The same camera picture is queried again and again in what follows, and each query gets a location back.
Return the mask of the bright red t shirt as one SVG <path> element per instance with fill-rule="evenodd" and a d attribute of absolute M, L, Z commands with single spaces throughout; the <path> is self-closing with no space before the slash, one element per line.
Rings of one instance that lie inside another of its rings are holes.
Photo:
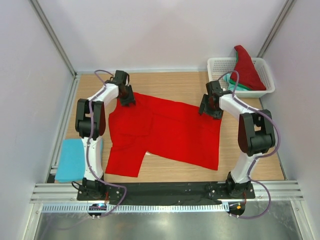
<path fill-rule="evenodd" d="M 198 107 L 183 102 L 137 92 L 134 97 L 135 104 L 117 102 L 109 114 L 107 174 L 137 177 L 147 152 L 218 170 L 220 119 L 199 114 Z"/>

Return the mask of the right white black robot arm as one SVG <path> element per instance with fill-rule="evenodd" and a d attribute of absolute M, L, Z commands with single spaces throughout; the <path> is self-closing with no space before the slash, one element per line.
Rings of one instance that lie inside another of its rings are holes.
<path fill-rule="evenodd" d="M 218 81 L 205 85 L 207 93 L 203 95 L 199 114 L 206 113 L 220 120 L 224 112 L 238 120 L 237 142 L 241 150 L 239 159 L 225 182 L 225 192 L 231 198 L 240 198 L 249 189 L 252 171 L 258 159 L 276 144 L 274 126 L 270 122 L 269 110 L 258 110 L 234 95 L 223 90 Z"/>

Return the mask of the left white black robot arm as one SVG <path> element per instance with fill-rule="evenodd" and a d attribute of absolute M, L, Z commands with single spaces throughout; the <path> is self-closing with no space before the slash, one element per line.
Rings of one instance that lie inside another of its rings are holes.
<path fill-rule="evenodd" d="M 84 198 L 101 200 L 106 192 L 106 182 L 102 170 L 102 136 L 106 130 L 105 106 L 118 99 L 122 106 L 136 103 L 130 75 L 123 70 L 114 74 L 106 70 L 96 70 L 95 76 L 102 87 L 88 98 L 80 98 L 76 105 L 75 130 L 84 148 L 85 169 L 78 194 Z"/>

